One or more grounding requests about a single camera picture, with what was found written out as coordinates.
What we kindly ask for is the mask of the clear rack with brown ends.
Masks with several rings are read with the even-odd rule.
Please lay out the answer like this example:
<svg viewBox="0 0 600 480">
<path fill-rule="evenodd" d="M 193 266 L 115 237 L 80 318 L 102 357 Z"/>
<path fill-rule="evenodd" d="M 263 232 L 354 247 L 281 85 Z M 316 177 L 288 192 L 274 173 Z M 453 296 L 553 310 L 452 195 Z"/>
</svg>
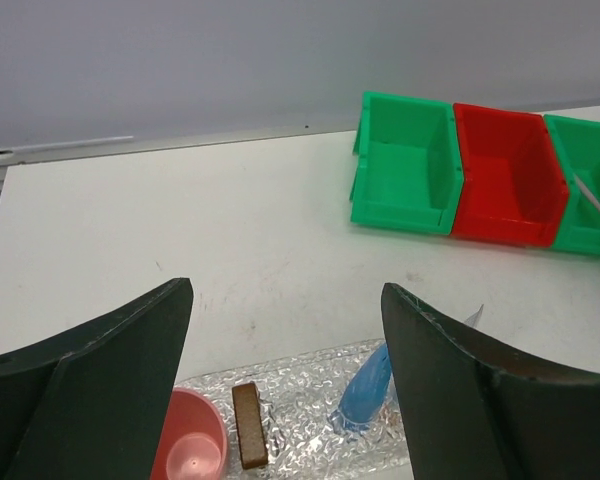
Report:
<svg viewBox="0 0 600 480">
<path fill-rule="evenodd" d="M 254 382 L 234 386 L 231 394 L 242 469 L 272 471 L 288 447 L 287 435 L 275 418 L 273 403 L 261 399 Z"/>
</svg>

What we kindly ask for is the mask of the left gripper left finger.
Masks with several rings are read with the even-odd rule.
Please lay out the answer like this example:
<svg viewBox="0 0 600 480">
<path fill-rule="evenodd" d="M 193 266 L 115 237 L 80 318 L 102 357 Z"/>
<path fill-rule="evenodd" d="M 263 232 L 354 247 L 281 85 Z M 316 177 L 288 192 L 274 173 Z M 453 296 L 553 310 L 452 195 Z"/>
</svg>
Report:
<svg viewBox="0 0 600 480">
<path fill-rule="evenodd" d="M 0 355 L 0 479 L 147 479 L 194 293 L 171 279 Z"/>
</svg>

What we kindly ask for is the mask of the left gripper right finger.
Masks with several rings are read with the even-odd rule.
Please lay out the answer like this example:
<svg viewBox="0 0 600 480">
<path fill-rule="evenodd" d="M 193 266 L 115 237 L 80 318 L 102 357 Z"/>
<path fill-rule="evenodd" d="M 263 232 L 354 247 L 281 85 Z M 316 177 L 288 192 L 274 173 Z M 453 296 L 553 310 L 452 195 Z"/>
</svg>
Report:
<svg viewBox="0 0 600 480">
<path fill-rule="evenodd" d="M 600 479 L 600 373 L 549 361 L 383 287 L 418 479 Z"/>
</svg>

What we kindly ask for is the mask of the blue toothpaste tube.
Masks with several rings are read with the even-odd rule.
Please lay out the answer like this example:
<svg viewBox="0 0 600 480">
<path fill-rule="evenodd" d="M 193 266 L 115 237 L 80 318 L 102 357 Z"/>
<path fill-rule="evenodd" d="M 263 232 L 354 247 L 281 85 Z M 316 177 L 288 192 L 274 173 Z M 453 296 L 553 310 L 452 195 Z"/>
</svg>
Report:
<svg viewBox="0 0 600 480">
<path fill-rule="evenodd" d="M 336 434 L 367 431 L 385 403 L 392 367 L 386 343 L 381 344 L 347 384 L 337 408 L 328 417 Z"/>
</svg>

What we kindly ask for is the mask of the pink cup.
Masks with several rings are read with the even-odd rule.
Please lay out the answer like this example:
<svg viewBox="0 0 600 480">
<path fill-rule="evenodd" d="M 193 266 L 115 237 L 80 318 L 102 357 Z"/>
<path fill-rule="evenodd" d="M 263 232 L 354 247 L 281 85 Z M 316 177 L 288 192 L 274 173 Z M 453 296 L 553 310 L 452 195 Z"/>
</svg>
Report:
<svg viewBox="0 0 600 480">
<path fill-rule="evenodd" d="M 228 434 L 218 409 L 192 389 L 174 388 L 150 479 L 223 479 L 227 462 Z"/>
</svg>

